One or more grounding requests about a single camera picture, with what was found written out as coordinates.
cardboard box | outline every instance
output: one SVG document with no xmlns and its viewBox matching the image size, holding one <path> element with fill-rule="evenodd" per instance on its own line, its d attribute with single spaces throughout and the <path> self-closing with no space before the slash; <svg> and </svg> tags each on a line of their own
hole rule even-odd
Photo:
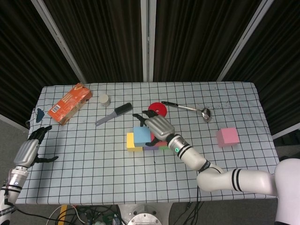
<svg viewBox="0 0 300 225">
<path fill-rule="evenodd" d="M 48 111 L 48 114 L 61 125 L 65 125 L 91 97 L 91 91 L 78 83 Z"/>
</svg>

metal ladle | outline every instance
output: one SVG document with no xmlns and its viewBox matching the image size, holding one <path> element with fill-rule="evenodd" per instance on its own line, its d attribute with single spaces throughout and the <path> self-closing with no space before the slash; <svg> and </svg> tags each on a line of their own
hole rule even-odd
<svg viewBox="0 0 300 225">
<path fill-rule="evenodd" d="M 177 103 L 172 103 L 172 102 L 161 102 L 161 103 L 164 104 L 164 105 L 168 105 L 168 106 L 173 106 L 173 107 L 177 107 L 177 108 L 182 108 L 182 109 L 188 109 L 188 110 L 201 112 L 202 117 L 203 117 L 205 122 L 209 122 L 211 120 L 211 112 L 208 108 L 194 109 L 194 108 L 178 105 Z"/>
</svg>

table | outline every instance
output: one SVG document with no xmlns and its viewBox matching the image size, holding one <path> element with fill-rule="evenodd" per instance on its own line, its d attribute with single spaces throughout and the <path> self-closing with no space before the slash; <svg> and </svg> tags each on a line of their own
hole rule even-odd
<svg viewBox="0 0 300 225">
<path fill-rule="evenodd" d="M 117 204 L 141 202 L 196 201 L 195 171 L 191 171 L 171 150 L 128 152 L 126 133 L 139 121 L 141 113 L 157 101 L 212 111 L 212 120 L 203 121 L 193 111 L 168 108 L 166 118 L 193 147 L 225 171 L 233 168 L 274 173 L 278 157 L 259 102 L 257 90 L 249 82 L 143 82 L 92 83 L 86 85 L 93 97 L 65 126 L 46 113 L 36 123 L 36 110 L 47 112 L 72 86 L 44 87 L 30 119 L 30 133 L 52 125 L 39 148 L 39 156 L 54 163 L 35 164 L 17 203 L 33 204 Z M 111 104 L 97 103 L 107 93 Z M 131 102 L 133 111 L 99 127 L 94 122 L 115 107 Z M 240 144 L 219 148 L 216 131 L 236 127 Z M 199 201 L 266 198 L 271 196 L 237 191 L 199 191 Z"/>
</svg>

robotic hand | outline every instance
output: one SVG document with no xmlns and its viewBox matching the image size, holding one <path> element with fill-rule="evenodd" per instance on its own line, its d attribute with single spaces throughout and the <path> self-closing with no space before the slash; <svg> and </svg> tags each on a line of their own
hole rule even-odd
<svg viewBox="0 0 300 225">
<path fill-rule="evenodd" d="M 300 224 L 300 160 L 287 159 L 280 162 L 275 175 L 265 171 L 234 169 L 224 172 L 194 150 L 175 128 L 161 115 L 143 111 L 149 118 L 133 114 L 141 126 L 147 126 L 156 137 L 148 146 L 167 141 L 168 147 L 192 170 L 198 171 L 197 184 L 201 190 L 221 189 L 278 196 L 277 225 Z"/>
<path fill-rule="evenodd" d="M 39 128 L 21 145 L 14 159 L 16 167 L 9 171 L 8 180 L 0 190 L 0 225 L 10 223 L 11 213 L 16 210 L 15 202 L 29 174 L 27 169 L 35 163 L 50 163 L 58 158 L 58 156 L 49 159 L 38 157 L 39 145 L 46 132 L 51 129 L 52 126 Z"/>
</svg>

